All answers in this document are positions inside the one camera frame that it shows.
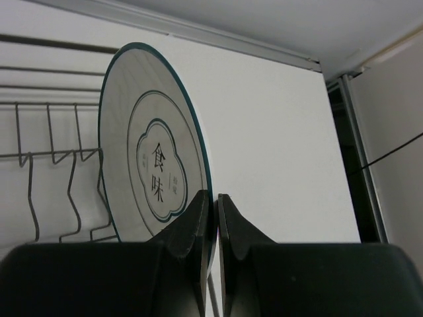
black cable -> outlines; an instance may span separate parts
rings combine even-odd
[[[375,163],[377,163],[377,162],[379,162],[379,161],[381,161],[381,160],[383,160],[383,159],[387,158],[389,155],[391,155],[391,154],[393,154],[393,153],[395,153],[395,152],[397,152],[397,151],[401,150],[403,147],[405,147],[405,146],[409,145],[410,143],[414,142],[415,140],[419,139],[419,138],[420,138],[420,137],[422,137],[422,136],[423,136],[423,132],[422,132],[422,133],[420,133],[419,135],[417,135],[417,136],[413,137],[411,140],[407,141],[406,143],[404,143],[404,144],[400,145],[399,147],[396,147],[396,148],[395,148],[395,149],[393,149],[392,151],[389,151],[389,152],[388,152],[388,153],[386,153],[385,155],[382,155],[381,157],[379,157],[379,158],[375,159],[373,162],[370,162],[369,164],[366,164],[366,165],[362,166],[362,167],[361,167],[361,168],[359,168],[358,170],[355,170],[355,171],[353,171],[353,172],[349,173],[347,176],[348,176],[348,177],[349,177],[349,176],[353,176],[353,175],[355,175],[355,174],[357,174],[357,173],[361,172],[361,171],[362,171],[362,170],[364,170],[365,168],[369,168],[371,165],[373,165],[373,164],[375,164]]]

ceiling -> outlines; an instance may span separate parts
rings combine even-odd
[[[120,0],[321,60],[326,79],[423,24],[422,0]]]

ceramic plate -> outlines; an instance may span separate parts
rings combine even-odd
[[[128,44],[110,63],[98,144],[120,241],[148,240],[183,213],[198,190],[212,194],[192,103],[171,65],[151,46]]]

chinese character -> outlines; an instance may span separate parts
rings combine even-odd
[[[163,152],[162,152],[161,147],[160,147],[160,143],[157,144],[157,147],[152,154],[154,154],[156,156],[154,167],[160,167],[160,171],[162,172],[163,171],[163,161],[166,158],[163,155]]]
[[[157,201],[161,201],[163,202],[163,198],[161,196],[161,193],[163,191],[162,189],[162,182],[160,181],[160,177],[157,177],[153,175],[152,179],[151,179],[151,190],[155,190],[154,196],[157,195]]]

plate logo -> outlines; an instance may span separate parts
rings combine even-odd
[[[160,222],[181,214],[188,198],[184,165],[169,126],[159,118],[150,121],[137,142],[136,161],[147,204]]]

